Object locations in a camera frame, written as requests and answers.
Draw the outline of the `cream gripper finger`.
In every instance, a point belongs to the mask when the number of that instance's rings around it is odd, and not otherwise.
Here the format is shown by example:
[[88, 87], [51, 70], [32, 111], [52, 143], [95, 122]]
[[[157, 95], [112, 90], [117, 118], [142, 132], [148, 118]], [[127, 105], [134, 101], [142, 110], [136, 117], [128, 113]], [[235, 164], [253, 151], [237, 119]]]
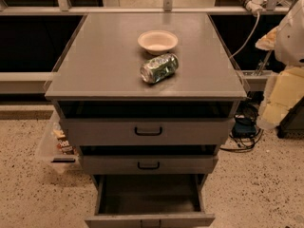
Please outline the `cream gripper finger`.
[[256, 41], [256, 48], [274, 50], [276, 44], [277, 27], [272, 28], [267, 34]]
[[287, 66], [272, 73], [263, 93], [256, 124], [264, 130], [274, 129], [304, 97], [304, 68]]

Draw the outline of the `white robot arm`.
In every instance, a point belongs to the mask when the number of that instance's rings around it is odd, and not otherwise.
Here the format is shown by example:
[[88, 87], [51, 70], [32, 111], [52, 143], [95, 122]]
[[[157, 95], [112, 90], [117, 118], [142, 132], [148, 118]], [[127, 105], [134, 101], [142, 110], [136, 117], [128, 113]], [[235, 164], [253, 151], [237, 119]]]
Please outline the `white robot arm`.
[[257, 126], [274, 129], [304, 97], [304, 0], [298, 0], [280, 24], [256, 42], [272, 50], [286, 67], [268, 78], [258, 110]]

